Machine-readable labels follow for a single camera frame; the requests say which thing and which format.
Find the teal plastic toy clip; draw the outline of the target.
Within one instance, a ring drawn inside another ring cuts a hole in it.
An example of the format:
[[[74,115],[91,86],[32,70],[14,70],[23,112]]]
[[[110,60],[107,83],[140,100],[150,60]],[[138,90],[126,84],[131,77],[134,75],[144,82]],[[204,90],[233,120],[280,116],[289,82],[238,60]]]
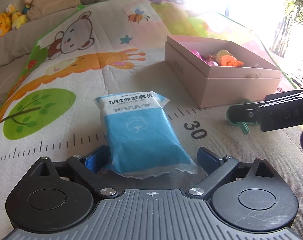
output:
[[[251,100],[249,99],[244,99],[241,103],[236,103],[235,105],[232,106],[238,106],[238,105],[243,105],[246,103],[253,103]],[[243,132],[244,135],[247,135],[250,133],[250,128],[249,126],[259,126],[260,124],[258,122],[235,122],[235,121],[231,121],[230,120],[230,116],[229,116],[229,112],[230,112],[230,108],[232,107],[230,106],[228,108],[228,110],[226,111],[226,119],[229,123],[230,126],[237,126],[241,129],[241,131]]]

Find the blue white cotton pad pack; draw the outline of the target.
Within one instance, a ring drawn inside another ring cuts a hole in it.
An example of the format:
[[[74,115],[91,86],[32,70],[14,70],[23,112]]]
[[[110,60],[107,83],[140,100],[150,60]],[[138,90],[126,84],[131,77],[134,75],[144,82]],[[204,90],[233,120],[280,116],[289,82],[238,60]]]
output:
[[[197,172],[164,111],[169,99],[150,91],[104,95],[94,101],[110,148],[106,170],[135,179],[174,170]]]

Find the pink pig toy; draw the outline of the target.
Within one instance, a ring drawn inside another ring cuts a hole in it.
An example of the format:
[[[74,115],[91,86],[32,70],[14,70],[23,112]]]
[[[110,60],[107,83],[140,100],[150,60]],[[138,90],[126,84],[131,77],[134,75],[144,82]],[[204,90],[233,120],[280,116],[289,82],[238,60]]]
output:
[[[194,55],[196,55],[198,58],[202,59],[209,66],[219,66],[214,55],[210,55],[210,54],[202,55],[197,50],[191,50],[191,52],[194,53]]]

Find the pink cardboard box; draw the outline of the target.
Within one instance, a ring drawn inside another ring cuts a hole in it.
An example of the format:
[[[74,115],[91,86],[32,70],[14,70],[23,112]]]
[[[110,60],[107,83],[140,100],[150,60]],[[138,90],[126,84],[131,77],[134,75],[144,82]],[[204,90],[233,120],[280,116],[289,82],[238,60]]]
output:
[[[228,51],[242,67],[210,66],[200,55]],[[235,43],[216,38],[169,35],[165,61],[200,108],[263,100],[276,92],[282,72],[260,41]]]

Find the orange carrot toy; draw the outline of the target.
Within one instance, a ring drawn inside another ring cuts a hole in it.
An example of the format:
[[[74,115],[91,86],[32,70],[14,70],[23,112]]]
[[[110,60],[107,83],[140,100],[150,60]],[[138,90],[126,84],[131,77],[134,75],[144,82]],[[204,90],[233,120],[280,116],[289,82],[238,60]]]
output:
[[[242,61],[238,61],[231,53],[227,50],[220,50],[215,55],[215,59],[220,66],[225,67],[242,67],[244,63]]]

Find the colourful cartoon play mat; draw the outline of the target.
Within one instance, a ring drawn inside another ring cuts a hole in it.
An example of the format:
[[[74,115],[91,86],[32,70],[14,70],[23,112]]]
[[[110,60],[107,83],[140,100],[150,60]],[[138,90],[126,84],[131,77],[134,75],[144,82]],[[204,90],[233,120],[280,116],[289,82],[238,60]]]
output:
[[[303,151],[301,127],[248,135],[226,120],[226,107],[200,108],[165,61],[171,35],[166,18],[185,16],[189,7],[173,2],[111,0],[90,6],[94,44],[39,65],[23,85],[53,74],[54,68],[84,55],[83,72],[44,82],[24,92],[18,88],[0,119],[0,239],[13,229],[5,211],[11,190],[41,156],[53,161],[85,155],[106,144],[95,98],[105,94],[153,91],[169,102],[165,113],[180,144],[192,159],[198,148],[240,161],[266,158],[299,201],[293,230],[303,238]]]

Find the beige sofa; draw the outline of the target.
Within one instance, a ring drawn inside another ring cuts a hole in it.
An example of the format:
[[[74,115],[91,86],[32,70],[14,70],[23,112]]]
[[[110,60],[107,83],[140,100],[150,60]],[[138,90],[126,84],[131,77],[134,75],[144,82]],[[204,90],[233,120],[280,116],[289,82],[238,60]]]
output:
[[[65,9],[30,21],[0,37],[0,107],[28,61],[36,41],[77,8]]]

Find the small yellow plush toy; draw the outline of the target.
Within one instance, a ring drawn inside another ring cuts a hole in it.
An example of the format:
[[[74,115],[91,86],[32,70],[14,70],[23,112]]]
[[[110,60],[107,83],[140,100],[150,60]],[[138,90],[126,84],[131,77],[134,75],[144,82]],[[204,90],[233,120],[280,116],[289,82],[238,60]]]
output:
[[[21,25],[27,23],[26,14],[22,14],[21,12],[17,11],[12,4],[9,4],[6,7],[6,15],[11,19],[12,29],[19,29]]]

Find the yellow duck plush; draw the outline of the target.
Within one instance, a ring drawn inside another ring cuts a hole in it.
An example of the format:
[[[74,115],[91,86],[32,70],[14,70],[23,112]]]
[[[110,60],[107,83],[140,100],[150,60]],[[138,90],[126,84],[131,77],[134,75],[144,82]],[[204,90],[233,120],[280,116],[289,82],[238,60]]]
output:
[[[0,37],[11,31],[11,19],[6,13],[0,13]]]

